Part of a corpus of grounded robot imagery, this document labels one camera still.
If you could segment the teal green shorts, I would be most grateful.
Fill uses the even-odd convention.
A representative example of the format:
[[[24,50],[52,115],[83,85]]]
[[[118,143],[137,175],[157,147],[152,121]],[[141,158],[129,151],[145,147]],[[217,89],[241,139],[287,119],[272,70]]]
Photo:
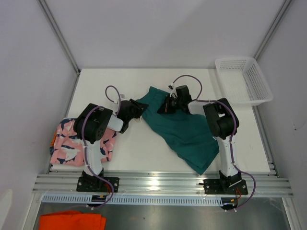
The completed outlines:
[[[202,115],[188,115],[181,110],[173,114],[159,114],[167,92],[150,87],[137,101],[148,105],[142,118],[156,134],[160,135],[178,157],[196,173],[202,175],[219,153],[219,145]]]

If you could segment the pink patterned shorts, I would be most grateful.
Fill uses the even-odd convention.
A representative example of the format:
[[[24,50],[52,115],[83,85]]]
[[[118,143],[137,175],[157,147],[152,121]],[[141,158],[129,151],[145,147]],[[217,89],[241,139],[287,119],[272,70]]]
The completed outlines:
[[[50,163],[66,164],[71,166],[84,165],[84,144],[73,130],[74,118],[64,118],[57,126],[56,133],[59,135],[54,145],[54,152]],[[116,143],[117,133],[107,129],[100,140],[101,162],[112,160],[113,148]]]

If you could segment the patterned orange blue shorts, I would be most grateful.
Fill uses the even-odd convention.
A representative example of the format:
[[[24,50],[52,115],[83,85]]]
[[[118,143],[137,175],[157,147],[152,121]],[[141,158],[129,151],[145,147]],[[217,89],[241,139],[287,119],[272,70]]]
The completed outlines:
[[[59,136],[59,135],[55,132],[54,135],[53,135],[53,139],[52,139],[52,141],[51,141],[51,143],[50,143],[49,152],[50,152],[50,155],[51,155],[51,156],[53,155],[53,152],[54,152],[54,145],[55,145],[55,142],[56,142],[58,136]]]

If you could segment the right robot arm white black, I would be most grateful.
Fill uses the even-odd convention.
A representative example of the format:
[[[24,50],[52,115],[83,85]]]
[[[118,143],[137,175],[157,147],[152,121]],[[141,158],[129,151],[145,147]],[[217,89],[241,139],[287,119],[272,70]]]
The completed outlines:
[[[239,120],[226,98],[218,100],[192,99],[186,85],[176,87],[158,109],[159,114],[173,114],[178,109],[187,114],[206,117],[210,132],[220,144],[221,168],[219,171],[219,188],[224,193],[230,193],[236,184],[242,181],[241,173],[235,167],[234,138],[239,126]]]

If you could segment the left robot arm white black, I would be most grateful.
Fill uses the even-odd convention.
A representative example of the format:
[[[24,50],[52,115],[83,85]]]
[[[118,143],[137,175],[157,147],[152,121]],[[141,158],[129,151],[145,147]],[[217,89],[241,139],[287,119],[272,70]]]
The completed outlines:
[[[84,143],[84,169],[89,177],[87,186],[98,192],[104,187],[104,179],[99,177],[103,171],[100,157],[100,140],[107,130],[124,133],[132,119],[138,119],[148,108],[147,104],[133,99],[119,103],[119,111],[89,103],[75,120],[73,130]]]

